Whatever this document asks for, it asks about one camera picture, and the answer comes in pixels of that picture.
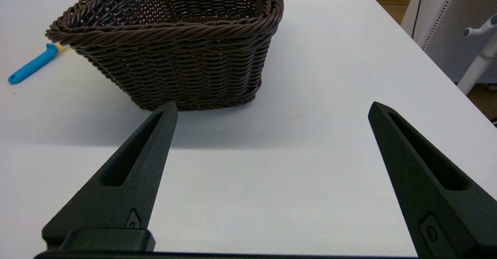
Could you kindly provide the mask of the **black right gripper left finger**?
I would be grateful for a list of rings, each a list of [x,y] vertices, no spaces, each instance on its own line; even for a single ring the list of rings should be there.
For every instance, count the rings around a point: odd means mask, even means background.
[[[43,227],[48,250],[77,229],[147,229],[178,117],[174,102],[150,114]]]

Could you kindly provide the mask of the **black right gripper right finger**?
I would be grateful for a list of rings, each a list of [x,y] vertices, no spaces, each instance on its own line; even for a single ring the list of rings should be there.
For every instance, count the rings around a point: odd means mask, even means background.
[[[495,259],[496,200],[391,107],[368,120],[417,255]]]

